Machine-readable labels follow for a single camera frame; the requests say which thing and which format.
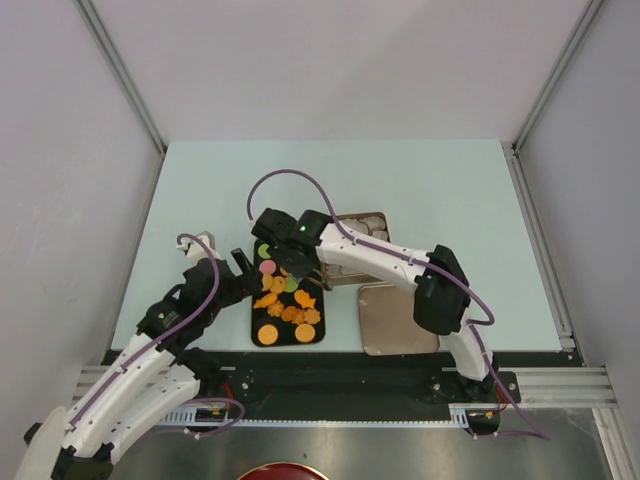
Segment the pink round cookie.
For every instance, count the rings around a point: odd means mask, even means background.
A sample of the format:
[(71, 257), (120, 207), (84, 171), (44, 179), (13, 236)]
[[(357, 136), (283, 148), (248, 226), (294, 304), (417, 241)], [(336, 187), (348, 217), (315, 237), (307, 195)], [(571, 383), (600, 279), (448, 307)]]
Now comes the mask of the pink round cookie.
[(259, 270), (266, 275), (273, 275), (276, 269), (276, 263), (271, 259), (263, 260), (259, 265)]

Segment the metal tongs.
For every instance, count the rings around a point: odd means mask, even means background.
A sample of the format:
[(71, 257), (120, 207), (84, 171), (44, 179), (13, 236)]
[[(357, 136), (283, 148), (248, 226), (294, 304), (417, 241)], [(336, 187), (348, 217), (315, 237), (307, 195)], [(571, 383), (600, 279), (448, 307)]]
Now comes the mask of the metal tongs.
[(327, 292), (334, 289), (329, 278), (319, 268), (306, 268), (303, 271), (304, 276), (295, 276), (282, 267), (278, 267), (277, 272), (285, 278), (291, 278), (298, 285), (310, 283)]

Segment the fish shaped orange cookie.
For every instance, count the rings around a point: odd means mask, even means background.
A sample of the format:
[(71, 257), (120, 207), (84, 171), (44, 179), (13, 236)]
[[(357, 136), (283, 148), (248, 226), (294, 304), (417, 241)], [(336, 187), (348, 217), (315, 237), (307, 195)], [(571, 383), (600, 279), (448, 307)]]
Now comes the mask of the fish shaped orange cookie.
[(294, 294), (295, 302), (303, 309), (314, 309), (316, 299), (313, 298), (307, 291), (297, 289)]

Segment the square cookie tin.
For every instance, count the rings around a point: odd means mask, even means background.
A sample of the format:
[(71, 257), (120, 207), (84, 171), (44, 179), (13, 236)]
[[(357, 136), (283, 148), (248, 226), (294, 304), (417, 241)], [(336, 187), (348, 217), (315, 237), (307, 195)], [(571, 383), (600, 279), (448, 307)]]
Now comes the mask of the square cookie tin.
[(316, 248), (323, 272), (333, 287), (368, 282), (397, 281), (393, 260), (379, 247), (389, 246), (389, 228), (382, 212), (344, 214), (328, 225)]

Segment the square tin lid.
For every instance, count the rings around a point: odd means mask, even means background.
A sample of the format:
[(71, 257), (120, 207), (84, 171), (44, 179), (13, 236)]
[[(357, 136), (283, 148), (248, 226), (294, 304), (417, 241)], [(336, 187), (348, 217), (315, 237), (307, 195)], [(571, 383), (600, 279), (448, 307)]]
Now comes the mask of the square tin lid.
[(364, 352), (373, 357), (432, 354), (437, 335), (413, 319), (413, 295), (390, 284), (369, 284), (358, 291), (358, 318)]

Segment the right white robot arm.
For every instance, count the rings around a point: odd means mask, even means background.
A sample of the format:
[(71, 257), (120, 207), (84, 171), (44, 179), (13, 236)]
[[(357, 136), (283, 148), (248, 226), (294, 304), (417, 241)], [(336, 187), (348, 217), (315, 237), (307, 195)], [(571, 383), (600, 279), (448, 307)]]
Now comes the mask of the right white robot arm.
[(492, 352), (469, 318), (480, 299), (469, 288), (455, 254), (447, 247), (412, 250), (365, 235), (330, 216), (307, 210), (298, 219), (268, 208), (252, 234), (289, 274), (302, 279), (323, 264), (339, 265), (385, 281), (413, 296), (413, 320), (441, 337), (449, 349), (463, 393), (484, 401), (497, 389)]

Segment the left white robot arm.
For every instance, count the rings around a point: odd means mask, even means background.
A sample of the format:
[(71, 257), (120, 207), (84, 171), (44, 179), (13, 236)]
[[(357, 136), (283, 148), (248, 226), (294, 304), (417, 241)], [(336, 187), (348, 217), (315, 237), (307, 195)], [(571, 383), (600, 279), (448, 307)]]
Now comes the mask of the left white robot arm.
[(211, 403), (220, 366), (193, 347), (222, 309), (260, 292), (260, 273), (240, 249), (241, 272), (201, 239), (181, 245), (192, 266), (152, 304), (126, 347), (71, 408), (58, 407), (24, 435), (19, 479), (106, 479), (122, 455), (162, 418), (189, 403)]

